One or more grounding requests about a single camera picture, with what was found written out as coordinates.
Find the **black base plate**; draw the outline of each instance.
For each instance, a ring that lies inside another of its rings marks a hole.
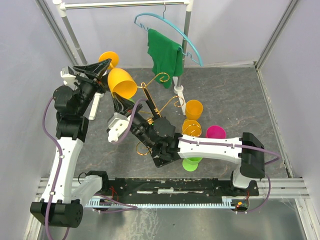
[[[217,178],[116,178],[109,185],[126,204],[219,204],[222,197],[258,196],[256,181],[246,189],[235,188],[230,180]]]

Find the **clothes hanger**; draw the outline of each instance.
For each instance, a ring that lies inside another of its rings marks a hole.
[[[151,13],[151,12],[144,12],[144,13],[140,13],[140,14],[138,14],[137,16],[135,16],[135,18],[134,18],[134,23],[135,23],[136,25],[138,25],[140,28],[142,28],[142,29],[144,29],[144,30],[146,30],[146,31],[148,32],[149,29],[150,29],[149,27],[145,27],[142,23],[137,23],[138,17],[140,17],[140,16],[151,16],[151,17],[157,18],[157,19],[165,22],[166,24],[168,24],[169,26],[171,26],[172,28],[174,28],[174,29],[183,37],[183,39],[186,40],[186,42],[190,45],[190,47],[191,47],[191,48],[193,49],[193,51],[195,52],[195,54],[196,54],[196,56],[197,56],[198,59],[197,59],[197,60],[194,59],[191,52],[186,52],[186,53],[184,53],[183,48],[180,46],[179,49],[182,51],[182,54],[183,54],[184,56],[187,56],[187,57],[190,56],[190,58],[191,58],[192,61],[194,61],[196,64],[200,65],[201,67],[203,67],[204,64],[203,64],[203,62],[202,62],[202,58],[201,58],[198,50],[196,49],[196,47],[193,45],[193,43],[189,40],[189,38],[188,38],[176,25],[174,25],[174,24],[173,24],[172,22],[170,22],[169,20],[165,19],[165,11],[167,10],[167,7],[166,7],[165,2],[163,2],[163,3],[164,3],[164,11],[163,11],[163,14],[162,14],[163,16],[159,16],[159,15],[154,14],[154,13]]]

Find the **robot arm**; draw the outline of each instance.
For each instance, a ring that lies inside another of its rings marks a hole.
[[[74,66],[76,73],[68,69],[68,84],[58,87],[53,93],[54,107],[57,110],[56,137],[63,156],[60,156],[57,149],[48,185],[40,202],[32,202],[30,207],[30,212],[43,225],[46,210],[50,206],[50,226],[78,227],[83,216],[83,207],[87,202],[95,193],[109,189],[109,179],[105,171],[88,172],[84,182],[74,191],[72,181],[89,125],[89,120],[83,115],[94,95],[108,90],[104,73],[110,62],[111,59],[107,59],[87,66]],[[58,170],[60,158],[62,165]]]
[[[46,211],[49,209],[49,225],[57,227],[79,226],[83,207],[99,192],[109,190],[109,179],[105,171],[89,171],[82,184],[72,191],[72,181],[79,153],[86,139],[89,120],[84,117],[90,102],[96,93],[103,94],[109,90],[108,74],[105,74],[111,59],[87,66],[74,66],[61,73],[65,85],[54,91],[54,107],[57,110],[56,137],[62,148],[63,156],[57,150],[48,185],[40,202],[32,202],[30,212],[44,225]],[[108,141],[117,142],[128,128],[151,151],[156,167],[181,158],[204,157],[229,161],[238,165],[231,176],[230,188],[246,189],[253,179],[265,176],[264,154],[256,150],[235,147],[247,145],[264,148],[251,133],[230,139],[210,139],[182,135],[176,127],[155,111],[152,99],[147,99],[153,118],[144,119],[138,112],[141,104],[134,103],[113,93],[115,113],[108,121]]]
[[[232,186],[236,188],[246,189],[252,180],[265,177],[264,153],[235,147],[235,145],[247,145],[264,149],[262,143],[252,133],[244,132],[242,137],[229,139],[182,135],[175,132],[176,127],[171,125],[166,117],[154,115],[151,120],[146,120],[137,113],[138,111],[132,116],[131,110],[134,104],[131,101],[123,99],[117,94],[115,94],[114,101],[116,112],[114,116],[117,115],[118,120],[112,117],[108,122],[109,142],[118,139],[126,130],[125,128],[130,127],[131,133],[150,148],[156,167],[162,167],[179,159],[203,157],[237,164],[238,166],[231,176]],[[128,118],[133,118],[132,125],[122,124],[122,128],[120,128],[120,122],[126,121],[127,123],[129,122],[126,120]]]

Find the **clothing rack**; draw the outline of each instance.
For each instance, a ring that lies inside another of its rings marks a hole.
[[[80,57],[80,60],[83,65],[87,65],[88,61],[82,51],[82,48],[78,42],[78,39],[75,35],[75,32],[73,28],[71,27],[71,24],[69,22],[68,16],[67,16],[67,10],[76,10],[76,9],[96,9],[96,8],[119,8],[119,7],[137,7],[137,6],[158,6],[158,5],[186,5],[185,10],[185,20],[184,20],[184,29],[183,33],[188,36],[189,33],[189,26],[190,26],[190,19],[191,19],[191,12],[193,8],[194,0],[153,0],[153,1],[124,1],[124,2],[101,2],[101,3],[65,3],[62,2],[62,0],[52,0],[53,4],[56,6],[58,13],[60,17],[62,18],[62,21],[65,25],[65,28],[73,42],[73,45]],[[186,53],[187,50],[187,41],[185,39],[182,40],[182,50],[183,53]],[[182,59],[182,65],[185,65],[185,55]],[[182,78],[181,76],[173,77],[174,82],[174,92],[178,94],[181,98],[184,99],[183,96],[183,86],[181,85]],[[94,120],[96,118],[98,105],[100,98],[103,96],[103,94],[96,93],[94,96],[92,108],[89,115],[89,120]],[[185,115],[186,111],[186,105],[184,105],[182,108],[182,113]]]

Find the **white pole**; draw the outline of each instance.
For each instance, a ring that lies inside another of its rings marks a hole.
[[[62,21],[63,21],[63,23],[65,25],[65,28],[68,31],[69,35],[70,35],[70,38],[71,38],[71,40],[72,40],[72,42],[74,44],[74,47],[75,47],[75,49],[76,49],[76,51],[77,51],[77,53],[78,53],[78,55],[79,55],[79,57],[81,59],[82,64],[83,65],[87,65],[88,62],[86,60],[86,57],[85,57],[84,53],[82,52],[82,49],[81,49],[80,44],[78,42],[78,39],[77,39],[77,37],[75,35],[75,32],[71,27],[71,24],[70,24],[69,19],[67,17],[67,13],[66,13],[65,10],[63,10],[64,3],[62,3],[62,0],[53,0],[52,2],[56,6],[56,8],[57,8],[57,10],[59,12],[59,15],[62,18]]]
[[[156,6],[156,5],[190,5],[193,0],[154,0],[154,1],[124,1],[124,2],[99,2],[99,3],[73,3],[62,4],[62,10],[71,9],[94,9],[94,8],[117,8],[117,7],[136,7],[136,6]]]

